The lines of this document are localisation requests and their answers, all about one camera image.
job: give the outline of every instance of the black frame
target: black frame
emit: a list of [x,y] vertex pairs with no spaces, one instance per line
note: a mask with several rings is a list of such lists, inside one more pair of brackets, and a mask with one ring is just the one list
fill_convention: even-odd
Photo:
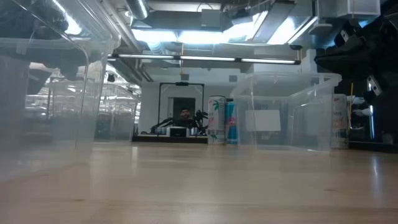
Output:
[[175,86],[190,86],[190,85],[200,85],[202,87],[202,92],[201,92],[201,110],[203,111],[204,106],[205,106],[205,84],[203,83],[169,83],[169,82],[161,82],[159,83],[159,102],[157,105],[157,124],[160,122],[160,97],[161,97],[161,90],[162,90],[162,85],[175,85]]

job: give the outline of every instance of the person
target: person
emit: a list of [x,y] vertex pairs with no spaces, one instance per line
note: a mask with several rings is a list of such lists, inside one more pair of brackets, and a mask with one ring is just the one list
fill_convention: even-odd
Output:
[[181,108],[180,119],[174,122],[174,126],[184,128],[197,128],[196,122],[191,119],[191,111],[188,108]]

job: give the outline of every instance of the blue can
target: blue can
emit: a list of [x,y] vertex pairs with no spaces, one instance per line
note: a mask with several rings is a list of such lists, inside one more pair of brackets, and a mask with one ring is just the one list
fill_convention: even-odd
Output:
[[238,130],[236,127],[236,107],[234,102],[228,102],[225,108],[226,143],[238,144]]

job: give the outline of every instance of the fluorescent light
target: fluorescent light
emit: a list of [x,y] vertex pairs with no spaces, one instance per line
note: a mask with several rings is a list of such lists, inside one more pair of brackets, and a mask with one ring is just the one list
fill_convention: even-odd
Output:
[[121,58],[144,58],[144,59],[173,59],[171,55],[129,55],[129,54],[119,54]]
[[295,60],[256,59],[256,58],[242,58],[242,62],[251,62],[251,63],[279,63],[279,64],[287,64],[287,65],[293,65],[293,64],[296,63]]
[[253,39],[254,35],[257,33],[259,30],[262,22],[264,22],[264,19],[266,19],[268,14],[268,11],[263,11],[261,13],[257,13],[253,16],[253,27],[250,32],[248,32],[248,35],[246,36],[246,40],[251,40]]
[[226,43],[228,39],[221,32],[183,31],[178,41],[186,44],[219,44]]
[[294,21],[291,17],[278,27],[267,44],[285,44],[295,34]]
[[233,62],[235,58],[229,57],[201,57],[201,56],[181,56],[181,60],[212,60],[212,61],[222,61],[222,62]]
[[177,37],[173,31],[169,30],[139,30],[133,29],[135,38],[145,42],[174,42]]
[[307,23],[302,29],[300,29],[287,43],[291,44],[293,43],[298,37],[300,37],[307,29],[309,29],[314,22],[318,20],[318,17],[315,16],[314,18],[311,19],[310,22]]

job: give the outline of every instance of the ceiling duct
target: ceiling duct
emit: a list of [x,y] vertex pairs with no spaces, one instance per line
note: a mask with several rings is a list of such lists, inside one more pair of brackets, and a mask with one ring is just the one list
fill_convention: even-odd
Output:
[[149,6],[146,0],[126,0],[127,8],[135,19],[145,19],[149,15]]
[[133,29],[224,31],[231,26],[231,19],[226,13],[204,9],[202,12],[154,11],[142,22],[134,21],[131,27]]
[[294,7],[295,1],[276,1],[254,35],[253,40],[267,43]]

